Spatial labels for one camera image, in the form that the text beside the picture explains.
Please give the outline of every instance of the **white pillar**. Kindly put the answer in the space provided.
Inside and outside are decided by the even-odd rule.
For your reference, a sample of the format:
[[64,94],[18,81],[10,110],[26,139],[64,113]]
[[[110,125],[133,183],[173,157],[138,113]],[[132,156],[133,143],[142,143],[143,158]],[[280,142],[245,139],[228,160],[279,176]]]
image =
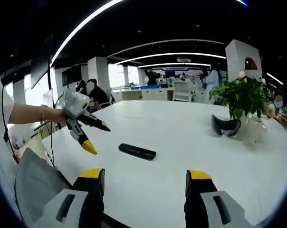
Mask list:
[[124,66],[124,81],[125,81],[126,85],[128,85],[130,83],[129,82],[129,72],[128,72],[127,66]]
[[85,80],[85,82],[88,81],[88,67],[87,65],[81,66],[81,78]]
[[26,104],[25,91],[24,91],[24,79],[13,83],[14,100],[18,104]]
[[139,84],[144,84],[145,72],[143,69],[138,68]]
[[96,79],[97,85],[105,92],[111,89],[106,57],[95,57],[87,62],[88,78]]
[[257,71],[254,71],[252,76],[259,80],[259,76],[262,75],[262,65],[258,50],[246,43],[239,40],[232,40],[230,44],[225,48],[228,65],[228,80],[235,80],[241,71],[245,69],[245,59],[250,57],[257,65]]

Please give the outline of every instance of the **gray panel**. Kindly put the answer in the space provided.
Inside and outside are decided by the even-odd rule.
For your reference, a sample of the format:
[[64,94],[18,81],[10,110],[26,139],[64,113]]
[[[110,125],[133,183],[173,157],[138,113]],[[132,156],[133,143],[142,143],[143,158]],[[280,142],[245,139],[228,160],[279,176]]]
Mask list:
[[44,206],[69,183],[61,173],[27,148],[18,165],[15,194],[22,219],[33,225],[41,216]]
[[[219,196],[226,207],[230,221],[227,224],[222,223],[218,206],[214,197]],[[245,219],[245,210],[225,191],[202,193],[201,197],[204,201],[208,214],[209,228],[253,228],[253,226]]]
[[[70,205],[64,205],[67,197],[73,196]],[[81,208],[86,199],[87,192],[70,189],[62,190],[50,201],[43,210],[43,216],[37,221],[34,228],[77,228],[80,219]],[[63,207],[68,207],[65,219],[58,219],[58,214]]]

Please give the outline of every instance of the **face mask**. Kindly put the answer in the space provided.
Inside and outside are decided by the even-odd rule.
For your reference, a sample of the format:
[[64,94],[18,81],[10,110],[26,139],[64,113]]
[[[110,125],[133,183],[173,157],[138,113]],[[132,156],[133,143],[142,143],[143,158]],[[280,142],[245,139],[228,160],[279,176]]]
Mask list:
[[281,108],[283,106],[283,101],[275,101],[275,107]]

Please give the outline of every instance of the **window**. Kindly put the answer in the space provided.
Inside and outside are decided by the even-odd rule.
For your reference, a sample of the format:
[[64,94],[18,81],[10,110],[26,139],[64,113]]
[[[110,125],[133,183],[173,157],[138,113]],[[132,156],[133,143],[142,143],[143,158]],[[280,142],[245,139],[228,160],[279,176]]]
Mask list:
[[138,69],[135,66],[128,66],[129,83],[139,84]]
[[124,67],[122,65],[109,64],[109,80],[111,88],[124,86]]
[[24,77],[25,102],[27,105],[44,104],[43,95],[48,91],[48,75],[45,74],[33,89],[30,89],[30,75]]
[[14,100],[14,89],[13,89],[12,82],[4,86],[4,88],[7,94]]

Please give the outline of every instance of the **black remote control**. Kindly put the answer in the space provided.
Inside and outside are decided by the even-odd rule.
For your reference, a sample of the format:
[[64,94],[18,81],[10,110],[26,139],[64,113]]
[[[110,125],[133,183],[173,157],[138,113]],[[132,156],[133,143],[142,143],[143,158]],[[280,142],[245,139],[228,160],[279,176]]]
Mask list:
[[143,158],[146,160],[153,160],[153,158],[156,156],[156,152],[155,151],[150,151],[150,150],[146,150],[137,146],[132,146],[129,144],[125,144],[122,143],[119,145],[119,150],[122,152],[125,152],[127,154],[139,157],[139,158]]

